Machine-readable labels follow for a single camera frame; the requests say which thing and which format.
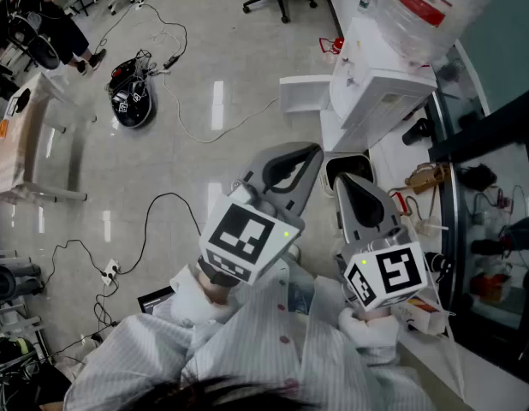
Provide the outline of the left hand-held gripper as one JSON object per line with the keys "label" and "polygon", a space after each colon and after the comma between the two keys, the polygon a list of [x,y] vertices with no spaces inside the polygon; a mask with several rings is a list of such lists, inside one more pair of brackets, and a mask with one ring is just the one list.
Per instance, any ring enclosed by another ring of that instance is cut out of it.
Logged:
{"label": "left hand-held gripper", "polygon": [[258,152],[229,194],[221,194],[199,238],[199,266],[216,285],[255,284],[300,237],[324,160],[317,143]]}

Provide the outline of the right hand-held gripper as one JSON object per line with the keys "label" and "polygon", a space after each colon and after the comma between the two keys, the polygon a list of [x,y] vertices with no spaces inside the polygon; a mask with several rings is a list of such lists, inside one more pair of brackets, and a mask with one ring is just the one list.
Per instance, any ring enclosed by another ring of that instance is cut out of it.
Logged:
{"label": "right hand-held gripper", "polygon": [[404,302],[427,286],[425,257],[390,196],[361,176],[342,172],[334,183],[336,207],[346,243],[343,277],[366,311]]}

